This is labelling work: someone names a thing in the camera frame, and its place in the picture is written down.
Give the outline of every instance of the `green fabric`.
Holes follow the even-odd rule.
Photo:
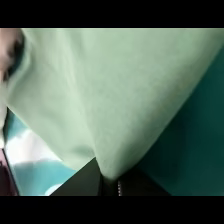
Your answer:
[[[23,29],[9,108],[78,170],[115,179],[152,146],[223,44],[222,29]]]
[[[172,195],[224,195],[224,48],[139,168]]]

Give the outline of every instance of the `light green cloth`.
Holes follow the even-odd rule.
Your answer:
[[[9,108],[79,170],[113,180],[135,165],[223,45],[223,29],[23,29]]]

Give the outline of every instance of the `zipper teeth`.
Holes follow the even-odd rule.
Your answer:
[[[120,181],[118,181],[117,187],[118,187],[118,196],[121,196],[121,184],[120,184]]]

